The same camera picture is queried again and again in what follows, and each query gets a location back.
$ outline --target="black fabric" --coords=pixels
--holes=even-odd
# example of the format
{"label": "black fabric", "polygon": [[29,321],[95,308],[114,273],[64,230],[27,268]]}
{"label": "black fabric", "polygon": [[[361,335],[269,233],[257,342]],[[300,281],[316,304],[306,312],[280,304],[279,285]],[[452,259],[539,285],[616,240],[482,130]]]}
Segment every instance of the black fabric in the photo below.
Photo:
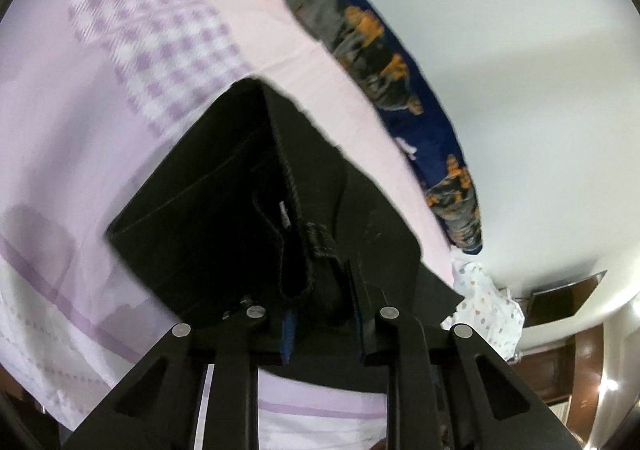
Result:
{"label": "black fabric", "polygon": [[236,83],[210,106],[107,236],[194,327],[221,321],[246,295],[269,310],[276,336],[292,311],[295,351],[276,372],[338,388],[386,386],[383,373],[358,365],[348,271],[430,325],[460,302],[420,264],[417,240],[377,186],[257,80]]}
{"label": "black fabric", "polygon": [[58,424],[33,405],[0,392],[0,448],[60,450]]}

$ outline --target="wall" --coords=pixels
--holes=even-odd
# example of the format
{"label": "wall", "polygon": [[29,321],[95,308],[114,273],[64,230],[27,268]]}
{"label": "wall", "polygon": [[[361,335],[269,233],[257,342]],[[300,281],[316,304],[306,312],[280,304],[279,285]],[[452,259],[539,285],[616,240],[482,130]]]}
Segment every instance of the wall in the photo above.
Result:
{"label": "wall", "polygon": [[595,448],[606,443],[640,394],[640,316],[633,304],[605,322],[604,338],[604,374],[619,382],[620,389],[601,395],[590,441]]}
{"label": "wall", "polygon": [[498,283],[517,294],[640,240],[629,0],[371,1],[454,123]]}

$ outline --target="purple houndstooth pattern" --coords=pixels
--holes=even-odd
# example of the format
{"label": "purple houndstooth pattern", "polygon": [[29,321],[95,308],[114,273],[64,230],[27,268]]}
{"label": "purple houndstooth pattern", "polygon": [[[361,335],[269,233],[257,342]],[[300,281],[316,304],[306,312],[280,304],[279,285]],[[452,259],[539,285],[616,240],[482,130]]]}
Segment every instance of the purple houndstooth pattern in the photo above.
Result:
{"label": "purple houndstooth pattern", "polygon": [[108,52],[131,106],[158,134],[184,132],[190,119],[251,70],[229,28],[203,1],[66,2],[78,39]]}

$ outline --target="pillow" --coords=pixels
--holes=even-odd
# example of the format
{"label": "pillow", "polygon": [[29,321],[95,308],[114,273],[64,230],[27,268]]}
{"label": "pillow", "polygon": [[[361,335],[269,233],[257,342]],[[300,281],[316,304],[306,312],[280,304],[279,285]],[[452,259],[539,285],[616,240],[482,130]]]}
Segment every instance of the pillow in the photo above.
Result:
{"label": "pillow", "polygon": [[482,249],[476,189],[447,115],[411,55],[367,0],[286,0],[334,55],[406,153],[451,242]]}

